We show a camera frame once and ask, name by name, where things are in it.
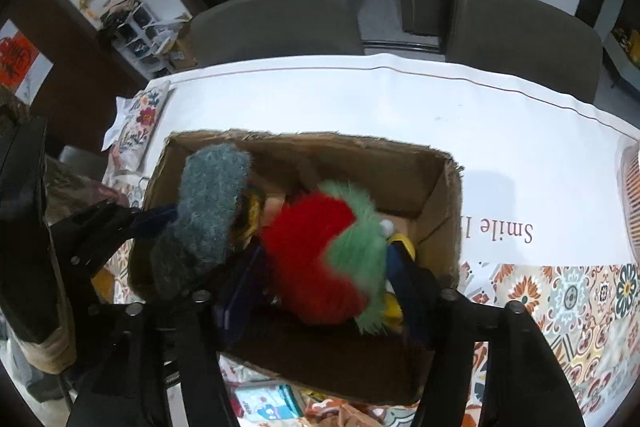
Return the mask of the round wicker plate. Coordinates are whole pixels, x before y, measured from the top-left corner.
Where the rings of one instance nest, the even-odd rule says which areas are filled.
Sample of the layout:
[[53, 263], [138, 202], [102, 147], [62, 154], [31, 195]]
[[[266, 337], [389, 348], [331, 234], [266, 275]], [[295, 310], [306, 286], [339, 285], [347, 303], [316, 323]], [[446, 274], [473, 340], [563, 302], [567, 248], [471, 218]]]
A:
[[634, 259], [640, 258], [640, 171], [639, 143], [623, 150], [618, 170], [618, 188], [622, 201], [628, 241]]

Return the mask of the grey fuzzy plush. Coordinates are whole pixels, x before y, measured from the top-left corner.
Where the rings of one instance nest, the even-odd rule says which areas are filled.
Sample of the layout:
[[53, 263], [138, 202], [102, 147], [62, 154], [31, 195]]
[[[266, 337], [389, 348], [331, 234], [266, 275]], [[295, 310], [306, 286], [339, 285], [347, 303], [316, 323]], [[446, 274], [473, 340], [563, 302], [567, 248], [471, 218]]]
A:
[[151, 249], [158, 297], [177, 297], [227, 258], [229, 234], [241, 205], [252, 156], [233, 144], [204, 147], [186, 158], [177, 217]]

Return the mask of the grey dining chair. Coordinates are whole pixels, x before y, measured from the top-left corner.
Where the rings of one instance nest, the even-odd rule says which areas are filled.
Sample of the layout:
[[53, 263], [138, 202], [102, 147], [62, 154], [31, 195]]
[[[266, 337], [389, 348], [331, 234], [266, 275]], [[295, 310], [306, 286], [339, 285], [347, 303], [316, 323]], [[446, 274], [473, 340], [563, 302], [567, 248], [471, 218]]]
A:
[[193, 17], [189, 36], [202, 67], [282, 56], [364, 53], [349, 0], [229, 0]]
[[582, 20], [539, 0], [459, 0], [446, 59], [592, 103], [602, 42]]

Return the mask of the red green plush toy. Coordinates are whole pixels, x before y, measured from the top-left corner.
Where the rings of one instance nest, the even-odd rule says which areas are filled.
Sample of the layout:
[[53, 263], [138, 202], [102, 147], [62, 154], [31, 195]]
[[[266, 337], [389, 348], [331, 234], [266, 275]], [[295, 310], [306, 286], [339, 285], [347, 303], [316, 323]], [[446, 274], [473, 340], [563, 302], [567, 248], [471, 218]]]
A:
[[270, 291], [300, 321], [382, 331], [387, 241], [367, 191], [324, 181], [284, 204], [260, 243]]

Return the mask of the blue white small box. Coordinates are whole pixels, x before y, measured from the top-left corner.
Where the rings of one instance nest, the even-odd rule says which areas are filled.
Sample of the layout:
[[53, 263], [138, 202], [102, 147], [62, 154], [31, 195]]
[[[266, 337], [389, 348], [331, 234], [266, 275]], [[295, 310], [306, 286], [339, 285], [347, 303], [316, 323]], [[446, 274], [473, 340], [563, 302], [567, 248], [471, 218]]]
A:
[[253, 423], [301, 418], [303, 411], [293, 389], [286, 384], [235, 388], [242, 418]]

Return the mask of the grey dining chair left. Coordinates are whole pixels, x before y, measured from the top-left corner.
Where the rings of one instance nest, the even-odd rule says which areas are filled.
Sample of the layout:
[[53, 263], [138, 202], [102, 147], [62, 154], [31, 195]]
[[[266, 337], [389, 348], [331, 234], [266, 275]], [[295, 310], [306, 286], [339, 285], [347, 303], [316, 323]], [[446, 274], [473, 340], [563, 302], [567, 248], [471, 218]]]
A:
[[229, 0], [193, 17], [189, 36], [202, 67], [282, 56], [364, 53], [349, 0]]

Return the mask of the floral patterned tablecloth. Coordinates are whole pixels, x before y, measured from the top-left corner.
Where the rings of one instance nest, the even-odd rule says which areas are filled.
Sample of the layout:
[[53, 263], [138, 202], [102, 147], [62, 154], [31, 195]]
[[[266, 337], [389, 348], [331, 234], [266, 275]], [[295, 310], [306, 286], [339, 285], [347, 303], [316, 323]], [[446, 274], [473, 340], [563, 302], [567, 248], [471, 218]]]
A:
[[587, 425], [630, 397], [639, 265], [624, 205], [636, 126], [518, 77], [390, 54], [270, 58], [169, 84], [141, 169], [108, 184], [139, 200], [179, 131], [335, 131], [444, 150], [463, 169], [465, 295], [533, 300]]

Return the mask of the brown cardboard box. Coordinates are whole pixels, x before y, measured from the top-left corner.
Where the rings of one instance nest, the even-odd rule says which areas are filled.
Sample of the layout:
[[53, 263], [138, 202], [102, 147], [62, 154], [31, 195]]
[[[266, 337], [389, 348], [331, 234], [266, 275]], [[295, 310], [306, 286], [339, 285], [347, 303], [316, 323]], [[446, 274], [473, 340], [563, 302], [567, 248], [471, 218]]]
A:
[[430, 354], [384, 324], [386, 238], [407, 228], [414, 260], [458, 280], [461, 176], [449, 154], [335, 133], [240, 130], [168, 136], [144, 205], [179, 207], [139, 239], [129, 283], [149, 301], [212, 284], [225, 355], [327, 395], [410, 405]]

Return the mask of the white shelf with clutter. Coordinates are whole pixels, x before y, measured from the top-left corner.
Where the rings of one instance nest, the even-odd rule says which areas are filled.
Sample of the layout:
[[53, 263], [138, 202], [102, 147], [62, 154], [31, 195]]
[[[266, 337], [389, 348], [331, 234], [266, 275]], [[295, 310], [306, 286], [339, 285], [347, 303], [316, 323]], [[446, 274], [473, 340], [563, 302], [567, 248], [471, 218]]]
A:
[[78, 9], [100, 39], [146, 80], [175, 74], [183, 54], [173, 58], [172, 50], [192, 18], [189, 12], [161, 18], [141, 0], [78, 0]]

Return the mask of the floral tissue box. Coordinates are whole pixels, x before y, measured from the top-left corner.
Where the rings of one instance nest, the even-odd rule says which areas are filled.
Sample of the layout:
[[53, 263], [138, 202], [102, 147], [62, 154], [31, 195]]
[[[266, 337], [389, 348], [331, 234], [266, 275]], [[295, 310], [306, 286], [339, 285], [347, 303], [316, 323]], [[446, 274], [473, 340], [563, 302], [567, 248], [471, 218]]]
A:
[[102, 150], [110, 153], [115, 171], [136, 172], [160, 121], [171, 82], [152, 80], [133, 98], [116, 98], [113, 124], [103, 137]]

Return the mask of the grey dining chair right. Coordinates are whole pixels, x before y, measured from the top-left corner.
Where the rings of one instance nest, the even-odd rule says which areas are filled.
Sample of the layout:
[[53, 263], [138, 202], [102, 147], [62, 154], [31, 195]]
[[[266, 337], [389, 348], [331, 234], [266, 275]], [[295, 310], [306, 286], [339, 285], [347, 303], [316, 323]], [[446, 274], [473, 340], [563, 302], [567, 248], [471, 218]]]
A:
[[459, 0], [446, 59], [592, 103], [602, 42], [582, 20], [539, 0]]

